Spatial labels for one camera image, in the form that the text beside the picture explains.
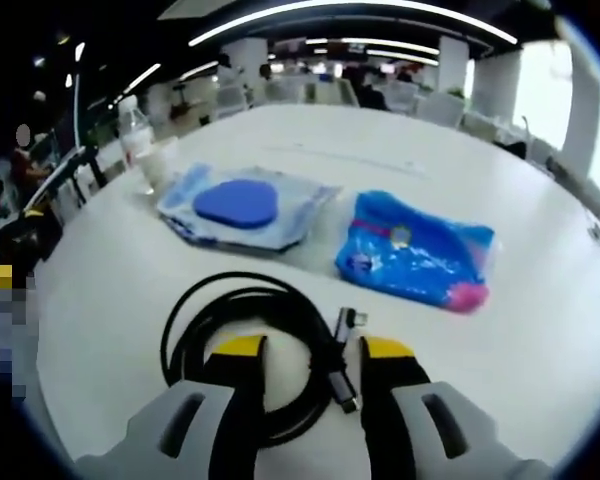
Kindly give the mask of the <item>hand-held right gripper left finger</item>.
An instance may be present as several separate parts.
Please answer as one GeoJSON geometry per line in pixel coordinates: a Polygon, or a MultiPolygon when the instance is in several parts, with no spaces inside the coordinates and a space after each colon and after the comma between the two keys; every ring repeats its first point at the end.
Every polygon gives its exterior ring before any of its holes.
{"type": "Polygon", "coordinates": [[[82,479],[252,479],[264,432],[264,335],[216,346],[128,422],[123,440],[75,463],[82,479]]]}

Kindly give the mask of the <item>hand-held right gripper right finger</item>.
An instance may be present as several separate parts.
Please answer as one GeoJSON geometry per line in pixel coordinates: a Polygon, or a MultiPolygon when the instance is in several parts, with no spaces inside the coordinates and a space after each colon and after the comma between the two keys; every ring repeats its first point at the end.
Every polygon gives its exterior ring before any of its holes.
{"type": "Polygon", "coordinates": [[[496,422],[447,382],[433,382],[404,344],[363,336],[361,424],[373,479],[551,479],[513,453],[496,422]]]}

